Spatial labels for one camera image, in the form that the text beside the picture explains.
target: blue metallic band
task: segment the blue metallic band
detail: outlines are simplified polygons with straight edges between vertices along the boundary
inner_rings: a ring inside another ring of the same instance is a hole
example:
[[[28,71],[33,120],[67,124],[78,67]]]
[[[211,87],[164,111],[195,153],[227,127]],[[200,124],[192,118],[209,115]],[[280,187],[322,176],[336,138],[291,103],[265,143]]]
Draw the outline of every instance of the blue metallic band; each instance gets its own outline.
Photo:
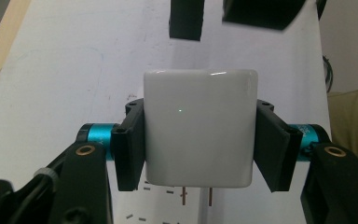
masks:
[[[114,123],[94,123],[89,129],[88,142],[98,142],[106,151],[106,159],[111,161],[113,155],[110,152],[110,137]]]
[[[318,134],[309,124],[289,124],[289,126],[299,129],[303,133],[297,160],[309,161],[311,154],[310,145],[319,142]]]

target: white block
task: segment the white block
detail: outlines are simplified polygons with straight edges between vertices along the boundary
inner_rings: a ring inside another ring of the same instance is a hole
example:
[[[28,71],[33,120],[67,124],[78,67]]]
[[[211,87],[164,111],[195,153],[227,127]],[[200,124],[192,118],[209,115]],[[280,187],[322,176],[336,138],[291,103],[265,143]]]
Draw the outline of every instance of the white block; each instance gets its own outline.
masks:
[[[146,73],[147,180],[161,186],[249,186],[256,100],[252,70]]]

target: white table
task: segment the white table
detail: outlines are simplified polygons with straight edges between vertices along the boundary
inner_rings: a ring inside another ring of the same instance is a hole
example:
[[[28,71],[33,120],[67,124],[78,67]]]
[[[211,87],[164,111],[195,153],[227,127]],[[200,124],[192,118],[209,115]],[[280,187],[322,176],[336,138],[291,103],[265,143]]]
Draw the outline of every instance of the white table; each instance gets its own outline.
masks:
[[[169,12],[167,0],[33,0],[0,73],[0,178],[19,189],[82,124],[120,123],[124,104],[143,97],[144,71],[156,68],[254,69],[258,98],[282,119],[329,132],[313,0],[284,32],[222,25],[222,1],[207,0],[200,42],[169,39]],[[199,189],[189,190],[187,206],[164,188],[117,193],[114,164],[108,168],[118,223],[305,222],[299,195],[307,163],[297,164],[289,192],[272,194],[255,166],[251,187],[216,189],[211,208]]]

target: brass screw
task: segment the brass screw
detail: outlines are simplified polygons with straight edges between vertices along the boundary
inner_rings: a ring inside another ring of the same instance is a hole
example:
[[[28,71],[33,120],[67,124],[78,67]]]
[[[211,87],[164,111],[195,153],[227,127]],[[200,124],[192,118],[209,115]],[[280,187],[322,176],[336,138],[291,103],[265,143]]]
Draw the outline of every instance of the brass screw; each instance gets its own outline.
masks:
[[[95,151],[94,146],[83,146],[77,149],[76,154],[79,156],[87,156]]]
[[[324,151],[326,151],[328,154],[335,156],[335,157],[346,157],[347,153],[344,152],[341,148],[337,147],[325,147]]]

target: beige fabric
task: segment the beige fabric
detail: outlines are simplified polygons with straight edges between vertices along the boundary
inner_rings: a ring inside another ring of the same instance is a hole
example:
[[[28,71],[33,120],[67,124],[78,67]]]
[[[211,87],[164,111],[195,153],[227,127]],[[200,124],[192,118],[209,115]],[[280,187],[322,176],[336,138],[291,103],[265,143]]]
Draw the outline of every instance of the beige fabric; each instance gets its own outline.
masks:
[[[333,143],[358,157],[358,91],[328,95]]]

